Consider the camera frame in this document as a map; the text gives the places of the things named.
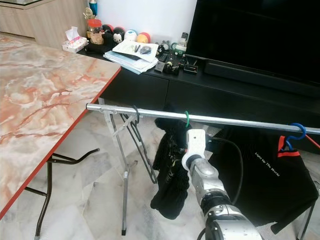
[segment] cable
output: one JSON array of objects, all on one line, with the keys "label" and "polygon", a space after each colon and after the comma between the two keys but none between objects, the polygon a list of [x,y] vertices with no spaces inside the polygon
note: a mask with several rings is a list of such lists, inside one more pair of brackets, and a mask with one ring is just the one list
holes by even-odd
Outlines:
[{"label": "cable", "polygon": [[227,140],[227,139],[224,139],[224,138],[221,138],[221,137],[211,137],[210,139],[217,140],[217,141],[220,141],[220,142],[223,142],[223,143],[231,144],[236,148],[236,150],[239,153],[239,161],[240,161],[240,171],[241,171],[241,173],[240,173],[240,182],[239,182],[239,185],[238,185],[238,189],[237,189],[235,197],[234,197],[234,199],[232,201],[232,205],[235,205],[237,200],[238,200],[238,198],[239,198],[240,191],[241,191],[241,188],[242,188],[242,182],[243,182],[243,179],[244,179],[244,160],[242,158],[241,150],[237,146],[237,144],[235,144],[233,141],[230,141],[230,140]]},{"label": "cable", "polygon": [[196,240],[201,240],[201,238],[203,237],[203,235],[205,234],[205,232],[206,232],[206,228],[204,228],[204,229],[200,232],[200,234],[199,234],[199,236],[197,237]]}]

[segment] black cloth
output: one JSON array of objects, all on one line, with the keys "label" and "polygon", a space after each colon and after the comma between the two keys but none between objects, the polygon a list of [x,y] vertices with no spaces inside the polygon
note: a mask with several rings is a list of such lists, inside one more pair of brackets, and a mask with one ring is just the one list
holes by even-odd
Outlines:
[{"label": "black cloth", "polygon": [[[318,191],[297,150],[282,151],[285,137],[247,127],[226,127],[220,137],[237,144],[243,157],[243,184],[235,204],[255,225],[276,222],[277,234],[308,209],[318,198]],[[233,199],[240,179],[239,155],[234,146],[215,142],[209,162]]]},{"label": "black cloth", "polygon": [[181,159],[187,148],[186,132],[191,126],[181,120],[157,118],[155,124],[165,130],[155,155],[153,169],[159,171],[159,190],[151,201],[151,208],[158,210],[165,218],[175,219],[181,212],[188,196],[188,172]]}]

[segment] marble floor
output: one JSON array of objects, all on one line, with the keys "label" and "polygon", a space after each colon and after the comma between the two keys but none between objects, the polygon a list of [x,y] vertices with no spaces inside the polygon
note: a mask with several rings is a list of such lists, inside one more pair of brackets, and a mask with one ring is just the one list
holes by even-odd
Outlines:
[{"label": "marble floor", "polygon": [[[118,126],[119,116],[115,117]],[[142,118],[140,133],[148,155],[154,159],[164,131],[153,118]],[[218,129],[192,123],[209,133]],[[158,190],[152,184],[142,160],[125,130],[120,133],[129,162],[138,160],[129,176],[127,233],[121,236],[123,167],[118,150],[99,112],[90,112],[79,122],[56,153],[79,158],[100,148],[77,165],[53,164],[52,197],[42,224],[41,240],[195,240],[204,227],[203,215],[193,189],[188,190],[184,208],[175,220],[168,220],[150,208]],[[311,175],[320,182],[319,156],[301,153]],[[46,191],[46,167],[29,187]],[[0,221],[1,240],[33,240],[44,197],[24,191]],[[295,240],[303,215],[279,234],[270,231],[270,224],[259,227],[265,240]],[[320,239],[320,201],[317,202],[306,240]]]}]

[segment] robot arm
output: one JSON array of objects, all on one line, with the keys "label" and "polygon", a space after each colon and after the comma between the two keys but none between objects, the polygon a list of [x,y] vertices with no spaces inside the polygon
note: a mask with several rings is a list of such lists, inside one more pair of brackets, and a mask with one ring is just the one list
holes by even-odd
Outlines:
[{"label": "robot arm", "polygon": [[232,205],[218,178],[218,170],[205,159],[205,131],[188,130],[187,144],[182,165],[191,176],[197,201],[205,216],[205,239],[262,240],[255,226]]}]

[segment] marble table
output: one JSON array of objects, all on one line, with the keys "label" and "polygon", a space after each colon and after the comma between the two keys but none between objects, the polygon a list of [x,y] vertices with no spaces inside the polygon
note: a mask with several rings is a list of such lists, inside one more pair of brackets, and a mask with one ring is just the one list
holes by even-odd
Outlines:
[{"label": "marble table", "polygon": [[0,219],[120,69],[0,36]]}]

